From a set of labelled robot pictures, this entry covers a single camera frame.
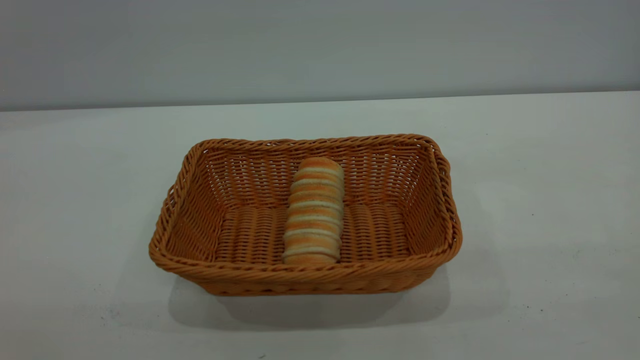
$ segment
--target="white table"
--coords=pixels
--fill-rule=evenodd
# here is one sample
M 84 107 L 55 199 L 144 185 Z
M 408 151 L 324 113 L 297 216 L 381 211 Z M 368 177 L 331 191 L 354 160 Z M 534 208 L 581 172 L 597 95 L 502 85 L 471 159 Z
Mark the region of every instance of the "white table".
M 147 255 L 206 138 L 420 133 L 465 236 L 412 291 L 216 298 Z M 1 359 L 637 359 L 640 92 L 0 113 Z

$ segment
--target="rectangular basket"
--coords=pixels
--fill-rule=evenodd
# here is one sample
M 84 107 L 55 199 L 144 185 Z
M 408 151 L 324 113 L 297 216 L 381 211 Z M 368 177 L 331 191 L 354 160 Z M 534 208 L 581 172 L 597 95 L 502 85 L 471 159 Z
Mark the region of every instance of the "rectangular basket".
M 285 265 L 289 187 L 312 156 L 344 169 L 340 262 Z M 461 244 L 449 162 L 428 137 L 217 139 L 185 156 L 149 255 L 215 295 L 382 293 L 425 281 Z

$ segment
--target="wall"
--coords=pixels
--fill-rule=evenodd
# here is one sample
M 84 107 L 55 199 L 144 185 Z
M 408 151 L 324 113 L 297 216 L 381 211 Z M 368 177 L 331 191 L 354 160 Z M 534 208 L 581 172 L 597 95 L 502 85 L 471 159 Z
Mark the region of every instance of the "wall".
M 638 0 L 4 0 L 0 110 L 640 88 Z

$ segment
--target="woven basket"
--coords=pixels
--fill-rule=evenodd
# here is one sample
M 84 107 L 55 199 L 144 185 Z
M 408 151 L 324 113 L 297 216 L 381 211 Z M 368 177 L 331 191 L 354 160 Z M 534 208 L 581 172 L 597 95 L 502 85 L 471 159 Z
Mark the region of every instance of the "woven basket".
M 312 156 L 344 169 L 340 263 L 285 265 L 289 187 Z M 215 295 L 383 293 L 428 279 L 461 243 L 449 162 L 430 138 L 217 139 L 184 158 L 149 255 Z

